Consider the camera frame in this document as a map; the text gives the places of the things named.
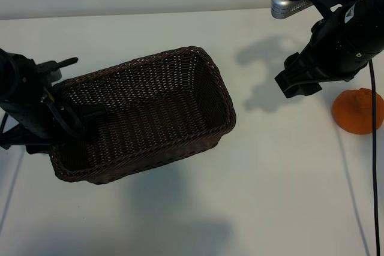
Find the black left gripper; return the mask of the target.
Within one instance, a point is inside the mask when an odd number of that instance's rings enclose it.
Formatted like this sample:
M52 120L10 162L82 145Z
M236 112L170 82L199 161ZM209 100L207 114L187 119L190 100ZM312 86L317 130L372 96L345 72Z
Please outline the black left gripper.
M98 121L103 120L103 106L69 104L58 94L47 89L27 89L18 92L1 88L1 109L18 121L6 132L1 132L1 147L25 146L28 153L46 153L48 147L78 138L78 109L84 132L82 141L91 141L98 136Z

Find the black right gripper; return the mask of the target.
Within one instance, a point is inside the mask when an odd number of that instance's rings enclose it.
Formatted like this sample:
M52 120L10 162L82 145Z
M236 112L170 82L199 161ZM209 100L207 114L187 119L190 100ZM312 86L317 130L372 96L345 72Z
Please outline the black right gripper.
M284 61L275 81L286 98L315 94L322 89L321 82L348 82L367 65L371 54L348 39L344 16L345 9L339 8L330 18L318 21L303 51Z

